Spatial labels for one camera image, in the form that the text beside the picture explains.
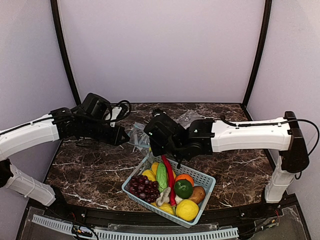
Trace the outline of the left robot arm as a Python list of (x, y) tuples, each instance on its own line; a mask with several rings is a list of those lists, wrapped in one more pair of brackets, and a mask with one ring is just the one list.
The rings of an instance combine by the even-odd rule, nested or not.
[(0, 186), (44, 206), (65, 205), (61, 191), (39, 182), (10, 162), (9, 157), (26, 149), (75, 137), (91, 138), (111, 146), (120, 146), (130, 138), (117, 123), (132, 111), (128, 100), (111, 104), (105, 98), (89, 93), (84, 101), (71, 109), (50, 111), (42, 117), (0, 132)]

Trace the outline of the green avocado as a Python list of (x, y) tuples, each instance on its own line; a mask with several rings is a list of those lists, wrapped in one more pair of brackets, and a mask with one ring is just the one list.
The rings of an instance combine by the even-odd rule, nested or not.
[(193, 185), (186, 179), (181, 179), (174, 184), (175, 194), (182, 198), (188, 199), (193, 194)]

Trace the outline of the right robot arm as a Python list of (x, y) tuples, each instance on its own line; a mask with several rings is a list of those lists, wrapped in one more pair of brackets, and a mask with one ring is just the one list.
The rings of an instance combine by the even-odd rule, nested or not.
[(228, 121), (224, 116), (198, 119), (184, 128), (155, 109), (143, 131), (155, 157), (169, 154), (178, 163), (232, 150), (277, 150), (276, 167), (263, 195), (267, 204), (276, 204), (294, 176), (310, 163), (312, 151), (307, 149), (300, 121), (294, 112), (286, 111), (284, 117), (260, 121)]

